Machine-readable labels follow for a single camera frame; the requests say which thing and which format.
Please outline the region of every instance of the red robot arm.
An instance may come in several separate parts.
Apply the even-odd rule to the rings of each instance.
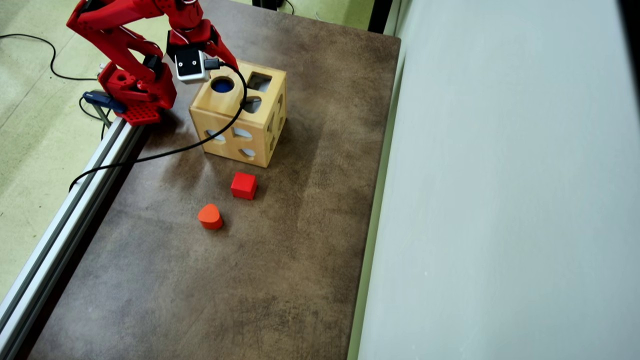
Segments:
[[[134,126],[159,122],[161,108],[173,106],[176,91],[169,65],[161,61],[160,47],[124,25],[163,14],[167,14],[172,27],[168,49],[197,46],[237,67],[236,59],[211,22],[202,19],[197,0],[81,0],[67,22],[70,29],[111,60],[98,82],[109,95],[127,106],[127,111],[116,114]],[[145,56],[143,63],[131,50]]]

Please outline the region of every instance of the circular hole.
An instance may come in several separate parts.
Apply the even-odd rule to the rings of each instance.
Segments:
[[[211,81],[211,89],[215,92],[230,92],[234,88],[234,81],[226,76],[220,76]]]

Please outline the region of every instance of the white wall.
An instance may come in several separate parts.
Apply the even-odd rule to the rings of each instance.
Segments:
[[[410,6],[360,359],[639,359],[615,2]]]

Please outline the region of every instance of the black cord on floor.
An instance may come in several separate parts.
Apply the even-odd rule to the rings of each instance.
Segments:
[[[53,69],[53,62],[56,60],[56,47],[53,46],[52,43],[44,40],[43,38],[39,38],[39,37],[34,37],[33,35],[27,35],[27,34],[7,34],[7,35],[0,35],[0,38],[6,38],[6,37],[28,37],[28,38],[34,38],[36,40],[40,40],[40,41],[44,41],[47,44],[49,44],[49,46],[51,46],[51,49],[53,49],[53,57],[51,58],[51,63],[49,64],[49,68],[51,68],[51,72],[53,72],[53,74],[55,76],[58,76],[59,78],[63,78],[63,79],[67,79],[67,80],[78,80],[78,81],[96,81],[97,78],[70,78],[68,76],[64,76],[64,75],[60,75],[58,74],[54,69]]]
[[[293,5],[289,2],[289,0],[284,0],[287,2],[287,4],[289,4],[289,6],[291,6],[291,15],[294,15],[296,13],[296,9],[293,7]]]

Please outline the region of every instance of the black cable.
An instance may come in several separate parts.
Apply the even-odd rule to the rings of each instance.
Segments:
[[[53,57],[51,58],[51,63],[49,64],[49,68],[51,68],[51,72],[53,72],[53,74],[55,76],[58,76],[59,78],[63,78],[63,79],[67,79],[67,80],[78,80],[78,81],[96,81],[97,78],[70,78],[68,76],[64,76],[64,75],[60,75],[58,74],[54,69],[53,69],[53,61],[56,60],[56,47],[53,46],[52,43],[44,40],[43,38],[39,38],[39,37],[34,37],[33,35],[27,35],[27,34],[7,34],[7,35],[0,35],[0,38],[6,38],[6,37],[28,37],[28,38],[34,38],[36,40],[40,40],[40,41],[44,41],[47,44],[49,44],[49,46],[51,46],[51,49],[53,49]]]
[[[243,86],[243,100],[242,102],[240,102],[240,107],[238,107],[238,111],[236,112],[236,114],[234,115],[234,117],[231,119],[231,121],[229,123],[227,123],[227,125],[225,125],[225,127],[223,127],[222,129],[220,129],[217,133],[203,139],[200,140],[197,143],[191,144],[189,146],[185,146],[185,147],[181,147],[180,149],[175,149],[175,150],[171,150],[171,151],[167,151],[167,152],[162,152],[161,154],[156,154],[156,155],[152,155],[152,156],[147,156],[146,158],[140,158],[140,159],[136,159],[136,160],[131,160],[131,161],[125,161],[122,163],[115,163],[115,164],[110,164],[110,165],[104,165],[101,167],[97,167],[97,168],[93,168],[91,170],[87,170],[85,172],[83,172],[82,174],[80,174],[77,178],[75,178],[72,182],[71,185],[69,186],[69,191],[71,192],[71,189],[74,187],[74,185],[78,182],[78,180],[82,179],[83,177],[91,174],[92,172],[96,172],[98,170],[104,170],[107,168],[115,168],[115,167],[121,167],[121,166],[126,166],[126,165],[133,165],[135,163],[141,163],[143,161],[149,161],[149,160],[154,160],[154,159],[158,159],[158,158],[162,158],[164,156],[169,156],[169,155],[173,155],[173,154],[177,154],[178,152],[182,152],[182,151],[187,151],[187,150],[191,150],[195,147],[201,146],[202,144],[211,141],[213,138],[215,138],[216,136],[224,133],[228,128],[231,127],[231,125],[233,125],[233,123],[236,122],[236,120],[238,119],[238,117],[240,116],[240,113],[243,110],[243,106],[246,102],[246,81],[244,80],[244,77],[242,76],[242,74],[240,73],[240,71],[233,65],[229,65],[227,63],[223,63],[222,61],[220,62],[220,66],[226,66],[228,68],[230,68],[231,70],[233,70],[239,77],[240,80],[242,81],[242,86]]]
[[[284,1],[286,1],[286,2],[287,2],[287,4],[289,4],[289,6],[291,6],[291,15],[295,14],[295,13],[296,13],[296,9],[293,7],[293,4],[291,4],[291,3],[289,2],[289,0],[284,0]]]
[[[85,114],[87,114],[87,115],[91,116],[91,117],[92,117],[92,118],[94,118],[94,119],[102,120],[102,119],[100,119],[99,117],[97,117],[97,116],[95,116],[95,115],[89,114],[89,113],[88,113],[88,112],[87,112],[87,111],[82,107],[82,100],[83,100],[83,99],[84,99],[84,97],[80,97],[80,100],[78,100],[78,105],[80,106],[80,110],[82,110],[82,112],[83,112],[83,113],[85,113]]]

